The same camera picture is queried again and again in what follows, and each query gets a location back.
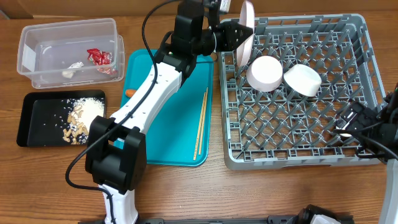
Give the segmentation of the white plate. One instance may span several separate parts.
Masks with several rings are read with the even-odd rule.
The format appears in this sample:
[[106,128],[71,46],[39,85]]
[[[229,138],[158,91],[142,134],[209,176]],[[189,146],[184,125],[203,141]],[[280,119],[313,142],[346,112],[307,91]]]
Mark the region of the white plate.
[[237,66],[246,65],[251,56],[254,40],[254,6],[250,1],[244,1],[239,16],[239,24],[244,26],[244,42],[236,50]]

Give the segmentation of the white cup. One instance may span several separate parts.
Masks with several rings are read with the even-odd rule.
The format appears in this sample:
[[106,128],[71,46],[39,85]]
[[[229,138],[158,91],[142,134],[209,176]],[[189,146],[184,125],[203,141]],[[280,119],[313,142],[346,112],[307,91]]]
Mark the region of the white cup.
[[345,131],[345,126],[342,126],[342,125],[336,125],[335,126],[335,130],[341,130],[341,132],[340,133],[338,133],[340,136],[342,136],[342,137],[344,137],[344,138],[351,138],[352,137],[352,135],[351,134],[348,134],[348,133],[346,133]]

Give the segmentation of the wooden chopstick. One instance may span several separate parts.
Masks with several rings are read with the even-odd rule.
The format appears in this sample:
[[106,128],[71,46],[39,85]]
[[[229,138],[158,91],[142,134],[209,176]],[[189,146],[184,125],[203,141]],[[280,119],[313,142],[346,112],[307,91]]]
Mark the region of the wooden chopstick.
[[201,137],[202,137],[202,130],[203,130],[203,120],[205,117],[205,104],[206,104],[206,96],[208,93],[208,88],[203,94],[203,101],[202,101],[202,106],[201,106],[201,113],[200,113],[200,120],[198,124],[198,131],[197,131],[197,138],[196,138],[196,143],[195,143],[195,150],[194,150],[194,155],[193,155],[193,160],[195,161],[197,159],[197,155],[200,154],[200,149],[201,149]]
[[201,123],[200,123],[200,138],[199,138],[199,148],[198,148],[199,156],[201,155],[201,152],[202,152],[203,132],[204,132],[204,125],[205,125],[207,99],[208,99],[208,87],[206,88],[206,92],[204,94],[203,104],[202,104]]

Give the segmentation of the white bowl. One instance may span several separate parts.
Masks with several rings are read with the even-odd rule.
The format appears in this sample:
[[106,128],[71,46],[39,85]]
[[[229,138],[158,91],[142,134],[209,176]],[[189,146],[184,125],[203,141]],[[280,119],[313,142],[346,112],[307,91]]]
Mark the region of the white bowl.
[[304,96],[317,94],[322,80],[320,75],[309,66],[296,64],[284,73],[284,80],[289,87]]

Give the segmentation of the orange carrot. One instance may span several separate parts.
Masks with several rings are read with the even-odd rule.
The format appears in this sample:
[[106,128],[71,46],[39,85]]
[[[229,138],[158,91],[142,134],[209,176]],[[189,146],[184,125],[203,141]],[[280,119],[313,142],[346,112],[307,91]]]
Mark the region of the orange carrot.
[[125,91],[125,95],[126,95],[128,98],[133,97],[135,93],[136,93],[136,90],[133,90],[133,89],[128,89],[128,90]]

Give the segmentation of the red snack wrapper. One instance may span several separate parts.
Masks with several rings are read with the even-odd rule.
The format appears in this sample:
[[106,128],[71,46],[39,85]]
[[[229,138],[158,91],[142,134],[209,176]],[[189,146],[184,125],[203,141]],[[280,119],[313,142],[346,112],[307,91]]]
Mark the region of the red snack wrapper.
[[[113,59],[113,55],[110,52],[101,51],[99,49],[88,49],[88,60],[96,66],[110,65]],[[101,67],[97,71],[108,75],[117,74],[116,67]]]

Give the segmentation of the peanut pile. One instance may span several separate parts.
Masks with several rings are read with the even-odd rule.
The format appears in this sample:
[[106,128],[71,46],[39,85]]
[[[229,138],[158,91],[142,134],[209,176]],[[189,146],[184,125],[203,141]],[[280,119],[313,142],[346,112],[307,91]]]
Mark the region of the peanut pile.
[[105,114],[103,97],[44,100],[40,104],[38,140],[43,146],[82,145],[88,140],[90,125]]

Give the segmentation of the white tissue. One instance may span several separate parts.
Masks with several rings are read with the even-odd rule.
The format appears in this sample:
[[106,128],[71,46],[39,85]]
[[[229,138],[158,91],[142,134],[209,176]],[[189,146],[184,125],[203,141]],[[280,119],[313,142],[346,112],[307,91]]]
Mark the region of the white tissue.
[[81,68],[83,66],[84,66],[83,62],[75,62],[75,63],[71,64],[66,70],[64,70],[62,72],[62,76],[64,78],[71,79],[74,76],[74,74],[76,73],[75,68]]

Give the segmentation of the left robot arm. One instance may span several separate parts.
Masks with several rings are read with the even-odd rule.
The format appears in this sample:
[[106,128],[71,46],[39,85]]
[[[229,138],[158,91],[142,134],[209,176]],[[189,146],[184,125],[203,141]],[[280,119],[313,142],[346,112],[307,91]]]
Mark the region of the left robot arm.
[[110,118],[96,117],[84,151],[85,170],[104,195],[104,223],[137,223],[134,189],[147,165],[146,134],[163,105],[192,74],[199,55],[231,52],[254,31],[220,21],[221,1],[180,1],[174,29],[149,53],[152,68],[130,100]]

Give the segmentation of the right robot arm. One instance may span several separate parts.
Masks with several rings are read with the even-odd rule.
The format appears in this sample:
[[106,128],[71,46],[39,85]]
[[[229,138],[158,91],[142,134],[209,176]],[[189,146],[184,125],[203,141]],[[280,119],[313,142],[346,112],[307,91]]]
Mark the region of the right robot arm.
[[355,101],[340,113],[334,133],[360,142],[362,159],[379,159],[387,166],[387,184],[379,223],[397,223],[397,89],[384,97],[380,111]]

